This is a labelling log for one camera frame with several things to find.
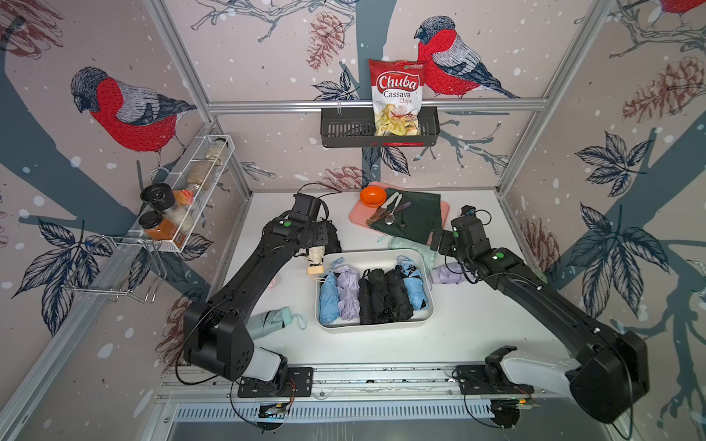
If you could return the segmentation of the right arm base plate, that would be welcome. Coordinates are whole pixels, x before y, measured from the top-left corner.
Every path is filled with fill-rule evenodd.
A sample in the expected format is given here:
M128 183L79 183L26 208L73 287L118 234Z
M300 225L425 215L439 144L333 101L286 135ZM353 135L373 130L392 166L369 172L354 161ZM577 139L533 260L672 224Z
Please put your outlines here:
M513 383L498 365L474 363L459 365L452 371L452 378L459 383L463 395L510 395L531 396L531 385Z

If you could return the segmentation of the light blue umbrella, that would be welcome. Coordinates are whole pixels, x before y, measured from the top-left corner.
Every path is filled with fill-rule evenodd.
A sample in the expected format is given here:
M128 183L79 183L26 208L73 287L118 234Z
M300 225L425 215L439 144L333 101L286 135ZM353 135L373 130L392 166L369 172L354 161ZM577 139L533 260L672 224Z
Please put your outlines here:
M397 265L403 275L404 286L413 309L415 311L426 310L428 308L428 298L419 268L409 257L398 257Z
M340 317L338 307L338 276L334 270L345 262L343 257L337 259L325 272L323 283L320 285L318 298L318 321L320 325L330 325Z

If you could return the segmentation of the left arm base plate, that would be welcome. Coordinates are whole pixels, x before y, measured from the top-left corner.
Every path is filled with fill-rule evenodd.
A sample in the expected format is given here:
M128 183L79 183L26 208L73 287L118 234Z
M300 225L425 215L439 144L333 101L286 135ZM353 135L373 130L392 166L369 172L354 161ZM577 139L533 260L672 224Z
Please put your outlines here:
M312 367L282 367L270 381L244 377L238 385L237 397L310 397L313 376Z

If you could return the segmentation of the orange spice jar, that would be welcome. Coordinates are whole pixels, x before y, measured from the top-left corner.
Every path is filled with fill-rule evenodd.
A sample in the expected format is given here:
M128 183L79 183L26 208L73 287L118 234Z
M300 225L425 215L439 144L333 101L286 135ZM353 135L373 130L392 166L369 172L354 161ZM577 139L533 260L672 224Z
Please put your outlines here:
M158 211L147 211L138 219L145 233L155 241L170 241L181 246L185 235L171 220Z

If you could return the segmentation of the white storage box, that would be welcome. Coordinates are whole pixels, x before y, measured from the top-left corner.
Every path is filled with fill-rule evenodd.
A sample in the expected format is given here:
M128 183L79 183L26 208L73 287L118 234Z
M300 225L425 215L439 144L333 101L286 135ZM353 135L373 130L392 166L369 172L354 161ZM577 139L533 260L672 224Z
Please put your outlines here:
M423 288L426 297L426 307L421 310L414 310L410 319L402 322L381 323L380 325L362 325L360 319L345 321L340 316L335 321L322 319L320 314L321 290L325 284L324 279L318 281L316 293L314 296L314 318L316 323L329 333L353 333L367 331L382 331L393 329L414 328L428 323L434 312L435 303L431 295L431 282L428 277L428 269L424 261L423 255L413 249L388 249L388 250L366 250L353 251L325 255L323 257L323 265L325 270L338 269L341 266L349 265L358 270L362 274L365 270L373 270L380 268L385 272L394 269L396 265L404 262L413 263L414 267L419 272L421 279L421 288Z

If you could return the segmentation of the mint green umbrella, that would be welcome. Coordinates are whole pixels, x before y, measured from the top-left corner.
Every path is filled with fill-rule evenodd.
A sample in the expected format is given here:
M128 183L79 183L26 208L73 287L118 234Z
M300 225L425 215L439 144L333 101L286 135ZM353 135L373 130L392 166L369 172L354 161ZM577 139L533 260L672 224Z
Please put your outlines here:
M253 340L257 340L290 325L297 325L301 330L305 330L307 321L301 314L293 313L289 307L284 307L251 316L246 324L246 330Z
M432 270L437 253L432 251L428 245L419 244L402 237L381 236L377 240L378 244L385 244L389 249L411 249L421 255L427 270Z

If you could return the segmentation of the black wall basket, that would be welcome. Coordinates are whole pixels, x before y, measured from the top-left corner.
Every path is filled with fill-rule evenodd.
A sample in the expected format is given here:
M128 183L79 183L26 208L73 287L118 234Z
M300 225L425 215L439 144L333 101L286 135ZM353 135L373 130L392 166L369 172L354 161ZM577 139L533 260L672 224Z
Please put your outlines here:
M377 136L372 108L323 108L320 135L323 147L430 147L441 135L436 108L422 108L418 115L420 134Z

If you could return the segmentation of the black umbrella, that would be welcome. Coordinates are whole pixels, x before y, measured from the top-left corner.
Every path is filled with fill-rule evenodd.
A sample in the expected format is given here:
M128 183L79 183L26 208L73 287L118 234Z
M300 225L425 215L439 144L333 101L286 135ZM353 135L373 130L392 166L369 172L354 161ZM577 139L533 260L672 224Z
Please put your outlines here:
M371 284L365 277L362 277L360 279L359 285L360 324L373 325L375 315L372 305Z
M388 290L386 304L390 321L404 322L409 320L413 316L414 308L409 300L401 270L395 268L388 271L385 274L385 282Z
M368 275L371 287L371 304L374 323L391 323L393 321L392 298L389 292L385 273L382 269L371 270Z

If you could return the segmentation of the orange plastic bowl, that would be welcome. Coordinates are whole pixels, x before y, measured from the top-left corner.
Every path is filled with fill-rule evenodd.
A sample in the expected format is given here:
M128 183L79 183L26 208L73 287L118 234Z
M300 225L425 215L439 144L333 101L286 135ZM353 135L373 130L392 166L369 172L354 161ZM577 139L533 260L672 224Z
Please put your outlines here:
M379 186L368 185L360 191L360 202L369 208L378 208L388 199L386 190Z

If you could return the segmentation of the clear green glass jar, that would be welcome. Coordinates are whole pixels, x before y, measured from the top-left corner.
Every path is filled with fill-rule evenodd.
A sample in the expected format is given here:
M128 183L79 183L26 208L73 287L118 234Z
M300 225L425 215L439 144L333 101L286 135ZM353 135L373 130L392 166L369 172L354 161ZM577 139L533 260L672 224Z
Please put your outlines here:
M548 283L549 283L549 279L548 279L547 275L546 275L544 272L542 272L542 270L540 270L540 268L535 268L535 270L533 270L533 273L534 273L534 275L535 275L536 277L538 277L544 284L548 284Z

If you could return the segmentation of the beige umbrella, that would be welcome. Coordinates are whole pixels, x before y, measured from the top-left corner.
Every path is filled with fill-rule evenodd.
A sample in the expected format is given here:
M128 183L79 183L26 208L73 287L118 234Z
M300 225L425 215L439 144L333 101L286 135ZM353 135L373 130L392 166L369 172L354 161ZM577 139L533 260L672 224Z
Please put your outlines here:
M309 277L320 277L325 274L324 256L325 246L316 246L307 250L307 275Z

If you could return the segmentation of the dark green cloth napkin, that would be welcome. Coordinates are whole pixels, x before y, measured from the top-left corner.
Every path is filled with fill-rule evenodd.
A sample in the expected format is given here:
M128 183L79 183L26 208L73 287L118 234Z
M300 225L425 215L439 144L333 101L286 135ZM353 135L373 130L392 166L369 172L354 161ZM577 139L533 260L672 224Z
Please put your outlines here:
M411 206L404 211L406 228L399 228L400 211L397 211L392 225L386 225L382 219L375 222L371 229L419 244L427 244L432 233L442 228L441 207L439 207L441 196L436 193L386 189L389 196L396 191L403 195L403 200L397 209L401 209L406 202L411 202Z

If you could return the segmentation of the gold handled knife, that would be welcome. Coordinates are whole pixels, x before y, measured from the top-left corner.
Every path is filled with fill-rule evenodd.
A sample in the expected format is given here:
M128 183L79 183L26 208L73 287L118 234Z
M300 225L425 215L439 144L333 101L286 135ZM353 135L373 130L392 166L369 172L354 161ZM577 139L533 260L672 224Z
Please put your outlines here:
M366 220L366 224L368 226L372 226L375 222L378 222L379 220L382 220L385 218L385 216L387 214L388 207L389 207L390 203L393 201L393 199L395 198L393 196L395 193L391 194L391 196L389 196L389 198L386 200L384 205L382 205L381 207L378 207L377 211L375 211L375 213L371 216L371 218Z

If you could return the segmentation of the Chuba cassava chips bag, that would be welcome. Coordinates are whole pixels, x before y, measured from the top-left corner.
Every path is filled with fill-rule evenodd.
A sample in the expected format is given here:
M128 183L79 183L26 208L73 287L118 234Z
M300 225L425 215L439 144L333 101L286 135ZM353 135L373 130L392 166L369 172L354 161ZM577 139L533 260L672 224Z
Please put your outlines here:
M369 60L376 136L421 134L424 62Z

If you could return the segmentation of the lilac umbrella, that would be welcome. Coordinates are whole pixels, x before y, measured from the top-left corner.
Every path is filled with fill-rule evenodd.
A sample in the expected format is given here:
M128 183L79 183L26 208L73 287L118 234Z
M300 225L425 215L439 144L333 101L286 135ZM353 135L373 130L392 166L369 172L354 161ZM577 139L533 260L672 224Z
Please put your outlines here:
M459 285L467 281L459 263L444 264L432 269L430 278L434 285Z
M351 266L339 266L336 269L336 287L338 288L339 316L344 321L360 317L360 272Z

